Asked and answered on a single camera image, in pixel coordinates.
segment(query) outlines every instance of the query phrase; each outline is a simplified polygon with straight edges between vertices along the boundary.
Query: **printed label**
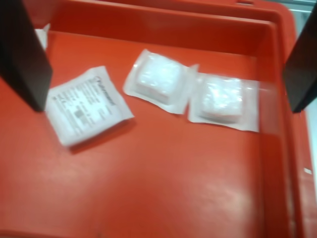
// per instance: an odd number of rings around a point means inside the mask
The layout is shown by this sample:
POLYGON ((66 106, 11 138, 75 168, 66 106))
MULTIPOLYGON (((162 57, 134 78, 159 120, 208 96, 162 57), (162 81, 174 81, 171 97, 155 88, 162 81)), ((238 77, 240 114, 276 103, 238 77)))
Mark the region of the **printed label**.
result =
POLYGON ((113 99, 109 96, 100 77, 78 83, 53 97, 61 120, 69 132, 81 135, 112 115, 113 99))

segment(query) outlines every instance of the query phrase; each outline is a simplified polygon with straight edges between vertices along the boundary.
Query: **clear plastic wrapper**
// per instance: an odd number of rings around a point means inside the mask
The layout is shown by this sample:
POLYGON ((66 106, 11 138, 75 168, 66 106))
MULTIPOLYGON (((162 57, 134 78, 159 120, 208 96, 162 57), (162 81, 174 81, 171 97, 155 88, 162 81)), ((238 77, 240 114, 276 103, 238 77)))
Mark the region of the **clear plastic wrapper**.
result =
POLYGON ((64 146, 83 142, 133 117, 104 66, 52 88, 46 114, 64 146))
POLYGON ((259 131, 259 82, 200 73, 189 121, 259 131))
POLYGON ((186 67, 144 50, 124 84, 126 94, 151 102, 169 113, 183 114, 198 65, 186 67))

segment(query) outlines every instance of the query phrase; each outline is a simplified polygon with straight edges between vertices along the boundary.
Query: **orange tray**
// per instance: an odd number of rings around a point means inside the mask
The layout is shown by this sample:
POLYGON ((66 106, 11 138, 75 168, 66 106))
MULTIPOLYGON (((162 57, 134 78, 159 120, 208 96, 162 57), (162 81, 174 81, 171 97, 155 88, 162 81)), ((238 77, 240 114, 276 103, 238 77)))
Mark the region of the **orange tray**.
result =
POLYGON ((36 26, 52 24, 52 86, 105 65, 135 119, 68 150, 46 116, 0 80, 0 236, 294 237, 301 217, 289 168, 306 156, 307 135, 305 117, 290 114, 280 76, 284 28, 115 2, 25 3, 36 26), (199 63, 201 72, 259 81, 260 133, 190 123, 124 95, 143 49, 199 63))

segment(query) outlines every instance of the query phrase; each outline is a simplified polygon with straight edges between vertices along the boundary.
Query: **sterile gauze package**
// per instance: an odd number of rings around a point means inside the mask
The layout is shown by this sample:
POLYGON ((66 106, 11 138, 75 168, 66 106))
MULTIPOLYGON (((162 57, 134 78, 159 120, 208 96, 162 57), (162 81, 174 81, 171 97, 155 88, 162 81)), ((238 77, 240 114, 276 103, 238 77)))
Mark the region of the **sterile gauze package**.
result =
POLYGON ((127 95, 151 102, 169 113, 183 114, 198 65, 186 67, 174 60, 144 50, 128 75, 127 95))
POLYGON ((200 73, 189 121, 259 131, 259 82, 200 73))
POLYGON ((43 29, 35 29, 35 33, 38 36, 44 51, 48 47, 48 31, 50 27, 51 25, 47 24, 43 29))
POLYGON ((133 117, 104 66, 49 90, 46 114, 64 146, 83 142, 133 117))

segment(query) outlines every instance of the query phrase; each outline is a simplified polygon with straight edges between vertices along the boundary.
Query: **bin floor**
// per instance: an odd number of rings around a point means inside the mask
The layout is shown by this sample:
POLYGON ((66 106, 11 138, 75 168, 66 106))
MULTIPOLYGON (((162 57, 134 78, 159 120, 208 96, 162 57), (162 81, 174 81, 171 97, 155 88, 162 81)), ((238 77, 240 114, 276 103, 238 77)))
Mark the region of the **bin floor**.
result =
POLYGON ((249 56, 50 32, 57 86, 105 65, 135 118, 72 150, 0 80, 0 229, 64 238, 262 237, 259 134, 190 123, 122 86, 143 49, 256 80, 249 56))

